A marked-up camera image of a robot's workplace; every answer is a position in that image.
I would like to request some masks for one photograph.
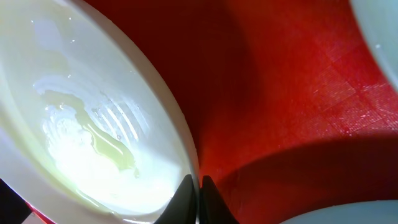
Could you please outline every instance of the red tablecloth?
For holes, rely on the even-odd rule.
[[[398,97],[347,1],[86,1],[162,75],[242,224],[398,199]]]

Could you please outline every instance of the yellowish liquid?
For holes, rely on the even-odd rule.
[[[56,108],[62,105],[72,107],[76,111],[77,122],[91,133],[93,138],[91,145],[99,155],[113,161],[119,170],[134,168],[135,160],[129,148],[95,125],[86,112],[84,102],[81,99],[71,94],[52,90],[46,90],[42,98],[47,104],[54,105]]]

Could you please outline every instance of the red table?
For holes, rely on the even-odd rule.
[[[347,1],[86,1],[158,69],[242,224],[398,199],[398,96]]]

